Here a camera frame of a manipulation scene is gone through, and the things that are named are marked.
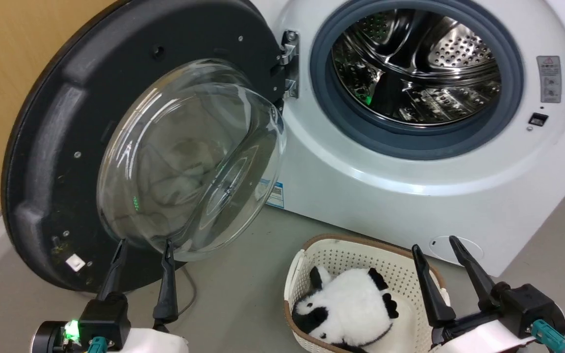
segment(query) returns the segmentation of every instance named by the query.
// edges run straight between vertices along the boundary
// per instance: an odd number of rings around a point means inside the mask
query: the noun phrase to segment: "teal connector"
[[[544,320],[536,320],[531,325],[531,335],[555,353],[562,353],[565,350],[565,337]]]
[[[108,351],[108,342],[103,337],[95,337],[90,342],[88,353],[106,353]]]

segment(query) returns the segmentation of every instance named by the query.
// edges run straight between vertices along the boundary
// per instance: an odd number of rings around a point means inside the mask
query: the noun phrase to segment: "washing machine door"
[[[248,0],[122,0],[54,56],[9,139],[2,213],[56,286],[97,291],[128,239],[121,290],[215,254],[273,187],[285,136],[281,47]]]

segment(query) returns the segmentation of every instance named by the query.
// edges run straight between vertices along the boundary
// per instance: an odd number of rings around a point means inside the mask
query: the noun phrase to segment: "label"
[[[276,185],[272,188],[269,198],[267,198],[267,205],[284,208],[284,194],[283,194],[283,184],[276,182]]]
[[[69,267],[74,270],[75,272],[80,271],[81,268],[85,266],[85,262],[80,256],[73,254],[65,261]]]
[[[561,62],[559,56],[538,56],[540,102],[561,103]]]
[[[269,180],[261,179],[257,187],[257,195],[263,195],[265,193],[265,190],[267,190],[269,183]],[[284,193],[282,189],[282,183],[276,182],[276,184],[274,184],[272,191],[269,193],[269,197],[267,197],[267,205],[284,208]]]

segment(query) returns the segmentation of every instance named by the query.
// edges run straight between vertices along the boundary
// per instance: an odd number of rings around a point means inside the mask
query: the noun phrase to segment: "laundry basket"
[[[399,317],[390,333],[368,346],[372,353],[426,353],[431,348],[431,327],[426,319],[424,302],[411,253],[383,243],[347,235],[323,234],[305,243],[291,263],[284,289],[284,310],[287,323],[300,346],[312,353],[346,353],[300,331],[291,319],[296,301],[309,291],[309,272],[322,265],[331,273],[350,268],[375,268],[387,282],[398,304]],[[431,266],[431,277],[449,304],[444,281]]]

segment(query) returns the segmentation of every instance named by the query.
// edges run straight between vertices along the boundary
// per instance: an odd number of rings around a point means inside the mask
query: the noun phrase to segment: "plush toy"
[[[354,353],[385,336],[398,317],[383,276],[374,268],[347,270],[332,279],[312,268],[312,290],[300,298],[292,318],[304,333]]]

